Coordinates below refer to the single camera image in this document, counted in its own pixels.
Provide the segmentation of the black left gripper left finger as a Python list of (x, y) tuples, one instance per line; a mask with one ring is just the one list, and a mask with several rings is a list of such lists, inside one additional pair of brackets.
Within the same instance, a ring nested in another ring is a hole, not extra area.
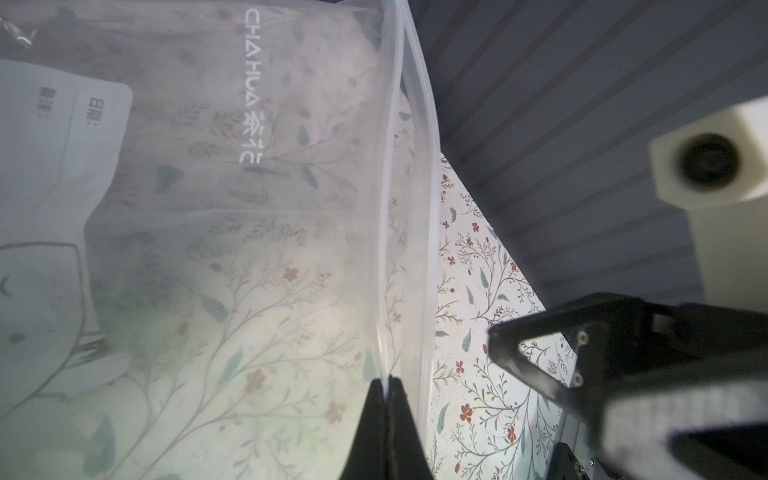
[(389, 410), (382, 381), (373, 380), (341, 480), (385, 480), (390, 474)]

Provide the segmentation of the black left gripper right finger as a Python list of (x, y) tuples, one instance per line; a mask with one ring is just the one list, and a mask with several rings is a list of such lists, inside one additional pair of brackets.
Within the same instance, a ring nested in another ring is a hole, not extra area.
[(402, 381), (388, 382), (388, 478), (433, 480)]

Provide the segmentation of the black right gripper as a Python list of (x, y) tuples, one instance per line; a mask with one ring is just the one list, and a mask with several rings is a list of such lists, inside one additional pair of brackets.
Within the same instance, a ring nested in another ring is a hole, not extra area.
[(595, 293), (491, 327), (488, 357), (580, 420), (604, 393), (593, 448), (629, 479), (767, 476), (762, 312)]

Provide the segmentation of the clear zip top bag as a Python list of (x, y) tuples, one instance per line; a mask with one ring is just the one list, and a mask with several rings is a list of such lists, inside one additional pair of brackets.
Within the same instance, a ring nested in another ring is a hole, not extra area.
[(3, 2), (2, 477), (340, 479), (390, 376), (425, 454), (438, 157), (404, 1)]

